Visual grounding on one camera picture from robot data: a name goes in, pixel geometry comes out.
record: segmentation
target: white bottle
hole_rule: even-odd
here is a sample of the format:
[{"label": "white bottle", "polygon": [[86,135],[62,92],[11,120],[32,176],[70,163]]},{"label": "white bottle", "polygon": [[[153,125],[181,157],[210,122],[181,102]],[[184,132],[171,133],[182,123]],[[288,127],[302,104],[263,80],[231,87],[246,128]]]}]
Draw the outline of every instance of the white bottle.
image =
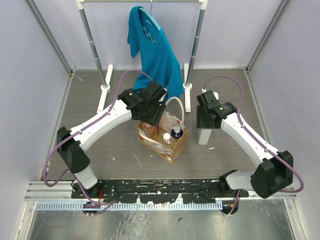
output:
[{"label": "white bottle", "polygon": [[162,144],[165,149],[174,149],[177,141],[170,135],[170,133],[160,133],[158,135],[158,142]]}]

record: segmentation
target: white rack foot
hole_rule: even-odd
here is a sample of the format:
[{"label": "white rack foot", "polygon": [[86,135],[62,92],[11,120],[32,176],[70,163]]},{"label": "white rack foot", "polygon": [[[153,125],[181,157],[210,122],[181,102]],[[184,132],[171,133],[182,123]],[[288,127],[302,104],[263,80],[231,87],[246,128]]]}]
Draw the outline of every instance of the white rack foot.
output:
[{"label": "white rack foot", "polygon": [[190,91],[192,89],[192,84],[186,84],[187,76],[188,76],[188,70],[189,70],[189,63],[184,64],[184,109],[186,113],[191,112],[191,99],[190,99]]},{"label": "white rack foot", "polygon": [[97,114],[100,113],[103,109],[105,109],[107,93],[111,91],[110,79],[111,79],[113,69],[114,69],[114,66],[110,64],[108,66],[108,71],[106,72],[106,76],[105,76],[106,86],[101,85],[101,97],[100,97],[98,109],[96,111]]}]

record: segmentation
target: plastic bottle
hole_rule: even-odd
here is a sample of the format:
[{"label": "plastic bottle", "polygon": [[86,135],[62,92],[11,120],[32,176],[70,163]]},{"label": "plastic bottle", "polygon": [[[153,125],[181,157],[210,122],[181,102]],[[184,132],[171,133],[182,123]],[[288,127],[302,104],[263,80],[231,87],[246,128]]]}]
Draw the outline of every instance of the plastic bottle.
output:
[{"label": "plastic bottle", "polygon": [[177,141],[170,135],[170,133],[160,133],[158,135],[158,143],[162,144],[165,149],[174,149]]},{"label": "plastic bottle", "polygon": [[184,132],[182,131],[180,126],[174,126],[171,129],[171,136],[174,137],[176,140],[181,138],[183,134],[184,134]]},{"label": "plastic bottle", "polygon": [[149,138],[152,139],[154,141],[157,140],[157,136],[158,136],[158,128],[155,126],[152,126],[148,123],[142,123],[142,127],[141,127],[142,131],[144,131],[145,135]]}]

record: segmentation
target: clothing rack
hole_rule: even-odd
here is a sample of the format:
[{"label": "clothing rack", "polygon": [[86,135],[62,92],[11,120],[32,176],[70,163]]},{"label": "clothing rack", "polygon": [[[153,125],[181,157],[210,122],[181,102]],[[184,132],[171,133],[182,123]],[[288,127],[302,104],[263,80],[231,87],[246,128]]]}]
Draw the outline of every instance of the clothing rack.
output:
[{"label": "clothing rack", "polygon": [[99,59],[99,55],[97,52],[97,48],[90,30],[90,26],[88,23],[88,19],[86,16],[85,12],[85,7],[84,3],[141,3],[141,2],[160,2],[160,3],[199,3],[200,4],[200,12],[199,12],[199,17],[198,17],[198,22],[196,25],[196,31],[195,31],[195,36],[194,36],[194,41],[193,41],[193,46],[192,46],[192,52],[191,52],[191,57],[189,63],[184,64],[184,83],[183,83],[183,88],[184,88],[184,99],[185,99],[185,111],[187,113],[191,112],[191,102],[190,102],[190,91],[192,90],[192,84],[190,83],[190,75],[192,70],[194,69],[195,65],[195,60],[196,60],[196,54],[197,54],[197,49],[198,49],[198,44],[199,44],[199,38],[200,38],[200,33],[201,33],[201,28],[202,24],[204,21],[204,16],[205,16],[205,11],[207,8],[208,0],[76,0],[77,7],[80,12],[80,16],[83,22],[83,26],[86,32],[86,35],[88,37],[91,51],[95,60],[95,65],[96,68],[99,72],[99,77],[102,80],[102,85],[101,85],[101,97],[100,97],[100,102],[98,105],[97,113],[101,112],[105,108],[105,102],[107,98],[107,93],[110,92],[110,79],[112,75],[112,71],[114,66],[112,64],[109,64],[108,70],[106,73],[106,76],[103,72],[102,65]]}]

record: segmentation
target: wood grain surface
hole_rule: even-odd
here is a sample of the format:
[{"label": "wood grain surface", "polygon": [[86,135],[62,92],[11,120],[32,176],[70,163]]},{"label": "wood grain surface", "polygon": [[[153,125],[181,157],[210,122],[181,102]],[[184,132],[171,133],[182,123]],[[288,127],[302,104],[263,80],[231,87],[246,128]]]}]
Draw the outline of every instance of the wood grain surface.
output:
[{"label": "wood grain surface", "polygon": [[[123,73],[123,70],[113,71],[107,105],[111,103]],[[201,93],[204,83],[216,75],[228,75],[238,79],[244,91],[241,113],[251,127],[261,134],[248,82],[242,69],[195,69],[191,74],[191,113],[185,114],[184,121],[184,125],[189,129],[189,144],[175,162],[169,164],[138,142],[135,129],[138,122],[129,120],[101,137],[86,152],[96,176],[99,179],[218,178],[234,169],[254,170],[254,165],[247,154],[221,129],[212,131],[208,145],[198,145],[196,96]],[[120,92],[132,88],[137,76],[135,72],[129,73],[122,83]],[[101,82],[96,71],[76,72],[61,126],[70,129],[96,114],[101,94],[100,86]],[[221,103],[231,102],[238,106],[240,91],[231,80],[217,78],[207,89],[219,93]],[[176,101],[169,104],[167,111],[181,117],[181,110]],[[48,179],[56,179],[65,168],[65,163],[58,154],[55,154],[49,167]],[[64,179],[71,178],[70,174],[64,177]]]}]

